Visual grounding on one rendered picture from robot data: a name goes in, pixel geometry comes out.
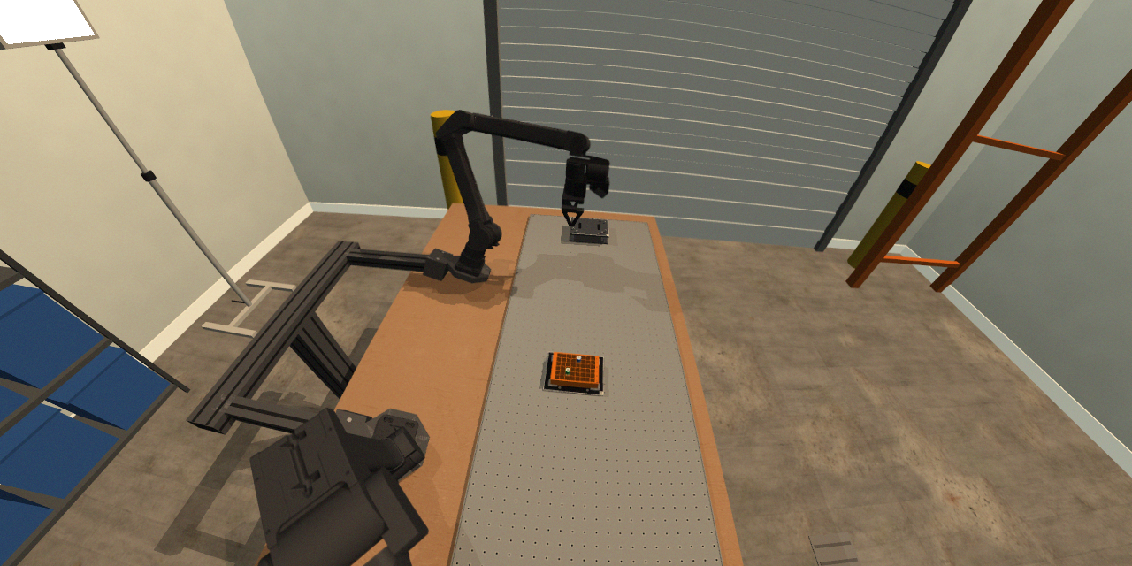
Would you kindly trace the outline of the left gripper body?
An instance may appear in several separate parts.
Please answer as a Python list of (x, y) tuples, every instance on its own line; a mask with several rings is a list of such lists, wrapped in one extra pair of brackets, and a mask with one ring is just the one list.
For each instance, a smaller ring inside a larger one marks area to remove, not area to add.
[(577, 201), (577, 204), (584, 204), (584, 198), (574, 198), (574, 186), (575, 182), (580, 180), (571, 180), (565, 178), (565, 185), (563, 185), (563, 197), (561, 197), (561, 209), (563, 211), (577, 211), (577, 206), (569, 206), (571, 201)]

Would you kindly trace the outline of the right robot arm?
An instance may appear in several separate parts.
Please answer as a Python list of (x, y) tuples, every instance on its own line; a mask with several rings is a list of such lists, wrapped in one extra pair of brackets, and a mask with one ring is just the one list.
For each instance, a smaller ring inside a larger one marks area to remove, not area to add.
[(326, 408), (252, 455), (271, 549), (257, 566), (351, 566), (383, 539), (387, 547), (365, 566), (412, 566), (409, 550), (429, 530), (396, 480), (424, 460), (417, 428), (408, 418), (381, 415), (372, 440), (345, 432)]

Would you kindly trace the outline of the orange grid tube rack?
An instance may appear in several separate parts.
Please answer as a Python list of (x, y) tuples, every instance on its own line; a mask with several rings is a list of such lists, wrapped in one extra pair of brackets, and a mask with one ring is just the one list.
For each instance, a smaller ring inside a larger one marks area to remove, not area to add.
[[(582, 357), (581, 363), (577, 363), (577, 355)], [(563, 359), (564, 357), (565, 359)], [(561, 365), (561, 367), (558, 367), (558, 365)], [(569, 376), (565, 374), (566, 368), (571, 368)], [(598, 388), (599, 357), (554, 352), (554, 371), (551, 371), (550, 384), (565, 387)]]

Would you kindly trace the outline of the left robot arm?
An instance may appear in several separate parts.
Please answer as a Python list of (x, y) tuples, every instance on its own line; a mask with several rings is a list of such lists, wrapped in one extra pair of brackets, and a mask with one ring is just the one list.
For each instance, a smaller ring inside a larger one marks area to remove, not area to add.
[[(478, 274), (484, 268), (486, 249), (494, 250), (492, 245), (499, 245), (501, 228), (494, 223), (494, 218), (486, 212), (484, 200), (482, 200), (481, 194), (478, 192), (475, 178), (473, 171), (470, 169), (468, 152), (463, 144), (464, 134), (470, 131), (492, 134), (520, 142), (543, 144), (543, 146), (554, 147), (555, 149), (569, 151), (571, 156), (577, 156), (567, 158), (566, 162), (566, 178), (580, 180), (574, 186), (574, 198), (585, 198), (586, 183), (591, 185), (589, 188), (592, 192), (597, 194), (600, 198), (604, 198), (609, 194), (608, 175), (610, 162), (606, 158), (592, 157), (585, 154), (590, 149), (591, 143), (589, 136), (583, 134), (561, 130), (561, 128), (512, 121), (512, 119), (503, 119), (498, 118), (498, 115), (466, 113), (468, 111), (458, 110), (449, 115), (447, 121), (441, 125), (440, 130), (436, 132), (436, 136), (441, 142), (444, 151), (447, 152), (458, 191), (468, 211), (469, 240), (460, 255), (458, 261), (455, 264), (455, 271), (469, 273), (478, 277)], [(584, 180), (581, 180), (583, 178)], [(482, 223), (484, 224), (482, 225)]]

